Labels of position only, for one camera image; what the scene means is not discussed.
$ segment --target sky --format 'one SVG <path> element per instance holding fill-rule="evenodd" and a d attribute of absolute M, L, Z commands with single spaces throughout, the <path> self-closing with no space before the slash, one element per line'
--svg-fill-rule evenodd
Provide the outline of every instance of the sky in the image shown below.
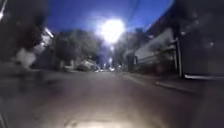
<path fill-rule="evenodd" d="M 58 32 L 68 29 L 96 30 L 109 19 L 120 19 L 128 30 L 147 30 L 173 0 L 49 0 L 47 27 Z"/>

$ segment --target curb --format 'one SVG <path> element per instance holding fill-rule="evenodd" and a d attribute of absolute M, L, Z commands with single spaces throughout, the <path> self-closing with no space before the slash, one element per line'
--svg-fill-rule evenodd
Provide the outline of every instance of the curb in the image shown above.
<path fill-rule="evenodd" d="M 153 80 L 152 83 L 155 85 L 155 86 L 160 86 L 160 87 L 163 87 L 163 88 L 166 88 L 166 89 L 172 89 L 172 90 L 176 90 L 176 91 L 179 91 L 179 92 L 185 92 L 185 93 L 193 93 L 193 94 L 197 94 L 197 93 L 200 93 L 199 91 L 196 91 L 194 89 L 188 89 L 188 88 L 184 88 L 182 86 L 175 86 L 174 84 L 170 84 L 169 82 L 163 82 L 161 81 L 161 79 L 159 77 L 154 77 L 154 76 L 145 76 L 145 75 L 141 75 L 141 74 L 136 74 L 136 73 L 129 73 L 129 72 L 123 72 L 124 75 L 130 75 L 132 77 L 141 77 L 141 78 L 144 78 L 144 79 L 148 79 L 148 80 Z"/>
<path fill-rule="evenodd" d="M 161 87 L 164 87 L 164 88 L 167 88 L 167 89 L 173 89 L 173 90 L 180 91 L 180 92 L 199 93 L 198 91 L 195 91 L 195 90 L 192 90 L 192 89 L 183 88 L 181 86 L 177 87 L 177 86 L 174 86 L 172 84 L 165 83 L 165 82 L 160 82 L 160 81 L 156 81 L 155 85 L 158 85 L 158 86 L 161 86 Z"/>

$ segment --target street light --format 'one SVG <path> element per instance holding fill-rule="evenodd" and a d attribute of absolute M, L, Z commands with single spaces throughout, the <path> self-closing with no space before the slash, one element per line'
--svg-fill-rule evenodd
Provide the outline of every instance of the street light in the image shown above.
<path fill-rule="evenodd" d="M 100 35 L 109 44 L 115 44 L 125 32 L 124 23 L 119 19 L 107 20 L 100 29 Z"/>

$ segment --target wall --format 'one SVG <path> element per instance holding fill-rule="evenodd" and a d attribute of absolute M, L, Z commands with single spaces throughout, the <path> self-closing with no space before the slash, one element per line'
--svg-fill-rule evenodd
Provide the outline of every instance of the wall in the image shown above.
<path fill-rule="evenodd" d="M 179 19 L 183 73 L 224 75 L 224 1 L 178 2 L 186 13 Z"/>
<path fill-rule="evenodd" d="M 173 41 L 173 32 L 170 28 L 164 30 L 160 35 L 150 40 L 147 44 L 143 45 L 135 52 L 135 56 L 138 58 L 139 63 L 150 63 L 154 61 L 155 52 L 153 48 L 158 47 L 159 45 L 164 44 L 165 42 Z"/>

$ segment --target asphalt road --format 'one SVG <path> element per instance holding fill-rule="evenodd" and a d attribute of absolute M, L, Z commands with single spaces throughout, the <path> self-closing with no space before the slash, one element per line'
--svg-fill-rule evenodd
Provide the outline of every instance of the asphalt road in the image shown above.
<path fill-rule="evenodd" d="M 58 73 L 47 81 L 30 83 L 23 93 L 16 80 L 1 88 L 10 128 L 189 128 L 201 101 L 198 95 L 109 72 Z"/>

